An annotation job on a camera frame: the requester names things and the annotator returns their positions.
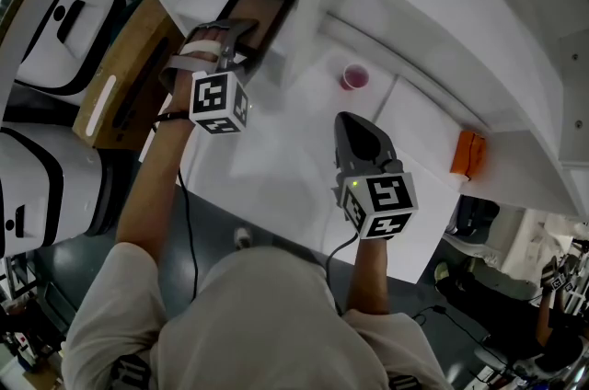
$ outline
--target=hand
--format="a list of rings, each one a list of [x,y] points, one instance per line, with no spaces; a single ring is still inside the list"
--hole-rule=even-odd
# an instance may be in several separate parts
[[[223,43],[227,32],[219,29],[202,29],[198,30],[191,41],[198,40],[217,40]],[[207,62],[216,62],[217,56],[209,52],[192,52],[186,56],[206,60]],[[192,72],[186,70],[178,70],[176,72],[176,81],[174,82],[174,93],[172,94],[172,101],[170,102],[168,112],[180,112],[183,110],[189,111],[191,105],[191,91],[192,91]]]

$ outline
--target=white shirt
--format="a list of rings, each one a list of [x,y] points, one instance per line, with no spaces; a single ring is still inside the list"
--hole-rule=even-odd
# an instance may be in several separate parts
[[[127,354],[149,364],[149,388],[160,390],[388,389],[398,375],[452,388],[408,316],[340,318],[322,268],[267,247],[224,258],[167,321],[153,259],[116,245],[67,335],[66,388],[108,388],[112,364]]]

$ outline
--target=white cabinet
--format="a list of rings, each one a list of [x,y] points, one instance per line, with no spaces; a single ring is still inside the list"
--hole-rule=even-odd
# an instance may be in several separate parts
[[[226,0],[161,1],[188,32],[215,18]],[[458,190],[587,216],[587,178],[560,161],[568,121],[559,42],[588,27],[587,0],[298,0],[269,58],[280,72],[275,79],[288,87],[310,65],[316,36],[327,36],[410,81],[459,127],[489,136],[486,171],[461,187],[455,183]],[[413,149],[426,145],[427,130],[413,136]],[[446,160],[446,145],[433,143],[431,159]]]

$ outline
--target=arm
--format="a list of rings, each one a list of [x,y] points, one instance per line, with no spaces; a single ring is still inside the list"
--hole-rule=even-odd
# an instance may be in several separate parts
[[[348,293],[348,310],[352,309],[367,315],[389,313],[385,239],[360,240]]]
[[[156,262],[167,239],[176,176],[193,128],[190,120],[159,124],[119,220],[117,243],[133,243]]]
[[[542,301],[537,311],[536,339],[542,346],[546,346],[552,334],[552,328],[549,327],[551,296],[552,289],[545,287],[542,290]]]
[[[214,32],[197,32],[195,38],[214,40]],[[209,54],[192,56],[206,59]],[[178,73],[168,111],[188,109],[191,80],[190,72]],[[192,129],[189,120],[159,125],[122,211],[118,244],[105,259],[67,333],[62,366],[67,388],[107,388],[112,367],[121,356],[133,355],[149,364],[150,349],[166,324],[156,263],[167,239],[176,175]]]
[[[386,240],[360,240],[343,319],[375,352],[389,378],[413,375],[424,388],[452,389],[422,328],[405,314],[389,315]]]

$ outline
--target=red cup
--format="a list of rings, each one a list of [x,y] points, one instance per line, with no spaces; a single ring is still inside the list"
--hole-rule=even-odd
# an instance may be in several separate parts
[[[348,64],[341,75],[340,86],[346,91],[360,89],[368,84],[368,71],[360,64]]]

